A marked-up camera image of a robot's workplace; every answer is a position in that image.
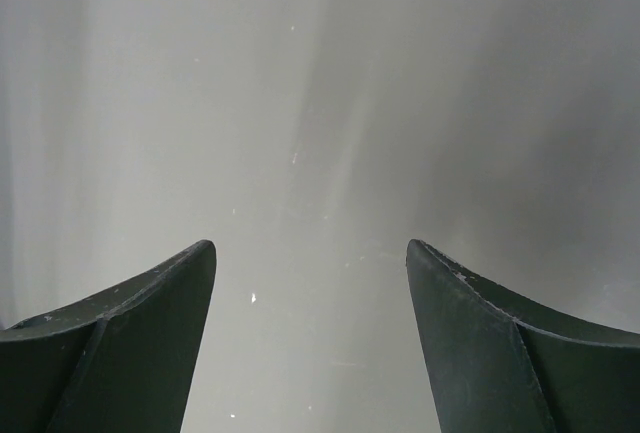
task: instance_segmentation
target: foggy background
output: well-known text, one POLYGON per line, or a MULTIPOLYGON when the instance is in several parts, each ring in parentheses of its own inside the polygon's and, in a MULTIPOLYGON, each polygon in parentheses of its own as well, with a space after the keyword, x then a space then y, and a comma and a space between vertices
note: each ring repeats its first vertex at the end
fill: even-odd
POLYGON ((639 5, 0 0, 0 320, 212 239, 185 433, 437 432, 412 237, 640 332, 639 5))

